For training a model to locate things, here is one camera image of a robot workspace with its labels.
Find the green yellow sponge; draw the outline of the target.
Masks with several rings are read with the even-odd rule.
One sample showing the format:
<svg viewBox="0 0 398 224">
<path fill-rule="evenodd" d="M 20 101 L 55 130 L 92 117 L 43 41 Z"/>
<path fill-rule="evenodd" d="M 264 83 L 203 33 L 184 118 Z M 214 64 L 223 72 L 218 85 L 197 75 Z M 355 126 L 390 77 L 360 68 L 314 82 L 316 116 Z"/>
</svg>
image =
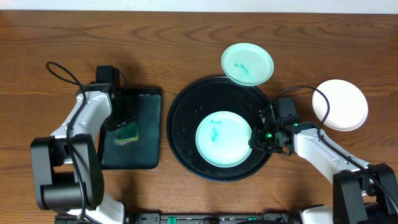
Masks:
<svg viewBox="0 0 398 224">
<path fill-rule="evenodd" d="M 118 135 L 114 141 L 117 145 L 123 145 L 138 139 L 139 130 L 137 124 L 133 121 L 118 129 Z"/>
</svg>

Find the white plate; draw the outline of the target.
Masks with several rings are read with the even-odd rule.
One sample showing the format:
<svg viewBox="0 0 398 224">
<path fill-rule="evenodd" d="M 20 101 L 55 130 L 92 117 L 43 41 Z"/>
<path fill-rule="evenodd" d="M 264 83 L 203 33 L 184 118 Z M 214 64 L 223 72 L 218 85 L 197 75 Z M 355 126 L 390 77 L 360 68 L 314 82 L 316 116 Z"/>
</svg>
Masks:
<svg viewBox="0 0 398 224">
<path fill-rule="evenodd" d="M 312 97 L 312 107 L 325 126 L 337 131 L 353 131 L 368 117 L 368 102 L 363 92 L 345 80 L 328 80 L 321 83 Z"/>
</svg>

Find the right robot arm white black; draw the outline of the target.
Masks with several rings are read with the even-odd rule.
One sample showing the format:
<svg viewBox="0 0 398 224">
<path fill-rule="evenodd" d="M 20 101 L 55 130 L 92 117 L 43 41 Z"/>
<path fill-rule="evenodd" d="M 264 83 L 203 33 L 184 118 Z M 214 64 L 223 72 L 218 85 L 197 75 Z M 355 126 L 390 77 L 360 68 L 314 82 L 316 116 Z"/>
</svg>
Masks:
<svg viewBox="0 0 398 224">
<path fill-rule="evenodd" d="M 249 145 L 266 154 L 288 149 L 314 166 L 333 187 L 333 205 L 299 210 L 297 223 L 397 223 L 397 180 L 386 164 L 372 165 L 332 141 L 320 125 L 290 110 L 259 113 Z"/>
</svg>

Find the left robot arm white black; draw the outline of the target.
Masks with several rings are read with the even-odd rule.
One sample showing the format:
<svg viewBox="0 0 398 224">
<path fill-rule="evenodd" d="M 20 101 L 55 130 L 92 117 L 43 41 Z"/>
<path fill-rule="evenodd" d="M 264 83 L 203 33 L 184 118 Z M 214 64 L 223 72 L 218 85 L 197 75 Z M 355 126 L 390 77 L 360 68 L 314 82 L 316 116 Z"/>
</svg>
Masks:
<svg viewBox="0 0 398 224">
<path fill-rule="evenodd" d="M 91 84 L 80 90 L 76 105 L 49 137 L 30 145 L 35 200 L 42 210 L 66 223 L 132 223 L 123 203 L 104 191 L 94 141 L 105 121 L 119 114 L 121 90 Z"/>
</svg>

